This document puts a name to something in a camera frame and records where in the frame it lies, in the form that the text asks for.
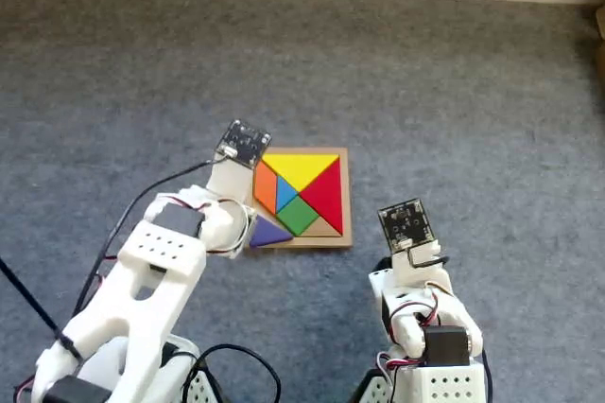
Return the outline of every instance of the red triangle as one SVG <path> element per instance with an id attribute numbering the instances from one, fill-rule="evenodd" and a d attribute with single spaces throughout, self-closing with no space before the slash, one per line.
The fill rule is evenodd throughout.
<path id="1" fill-rule="evenodd" d="M 324 169 L 311 184 L 299 193 L 299 196 L 342 234 L 340 159 L 336 159 Z"/>

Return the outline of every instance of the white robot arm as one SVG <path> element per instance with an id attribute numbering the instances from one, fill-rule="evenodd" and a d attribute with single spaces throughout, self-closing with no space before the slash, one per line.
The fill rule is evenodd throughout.
<path id="1" fill-rule="evenodd" d="M 448 258 L 440 256 L 421 201 L 378 214 L 391 256 L 369 277 L 392 346 L 378 354 L 380 372 L 367 377 L 352 402 L 485 403 L 484 366 L 475 360 L 483 336 L 452 291 Z"/>
<path id="2" fill-rule="evenodd" d="M 181 376 L 171 385 L 148 392 L 160 389 L 154 381 L 162 378 L 164 345 L 199 281 L 206 255 L 233 258 L 245 245 L 255 214 L 243 202 L 269 141 L 268 134 L 234 121 L 216 149 L 206 188 L 193 185 L 156 197 L 88 306 L 63 329 L 63 341 L 39 357 L 33 403 L 95 403 L 95 398 L 167 403 L 174 398 L 189 371 L 189 358 L 180 358 Z M 142 289 L 150 295 L 141 297 Z M 65 339 L 73 348 L 65 347 Z M 103 360 L 97 361 L 103 373 L 90 363 L 79 370 L 104 345 Z M 73 375 L 79 379 L 66 383 L 64 378 Z"/>

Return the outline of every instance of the purple triangle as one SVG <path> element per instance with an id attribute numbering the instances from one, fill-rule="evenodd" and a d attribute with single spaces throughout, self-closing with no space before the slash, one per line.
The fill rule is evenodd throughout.
<path id="1" fill-rule="evenodd" d="M 285 229 L 274 225 L 262 216 L 256 216 L 256 227 L 252 239 L 250 239 L 250 246 L 261 247 L 262 245 L 284 242 L 291 238 L 293 238 L 293 235 Z"/>

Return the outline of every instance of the black circuit board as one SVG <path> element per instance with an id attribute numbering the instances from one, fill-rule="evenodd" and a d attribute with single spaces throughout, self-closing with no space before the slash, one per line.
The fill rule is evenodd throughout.
<path id="1" fill-rule="evenodd" d="M 380 209 L 378 217 L 392 254 L 435 240 L 420 198 Z"/>
<path id="2" fill-rule="evenodd" d="M 216 152 L 254 169 L 270 142 L 271 135 L 266 131 L 256 129 L 250 124 L 236 119 L 218 142 Z"/>

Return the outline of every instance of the yellow triangle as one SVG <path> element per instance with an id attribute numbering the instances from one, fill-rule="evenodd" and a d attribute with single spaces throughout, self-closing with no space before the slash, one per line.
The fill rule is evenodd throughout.
<path id="1" fill-rule="evenodd" d="M 337 158 L 338 154 L 265 154 L 263 161 L 300 192 Z"/>

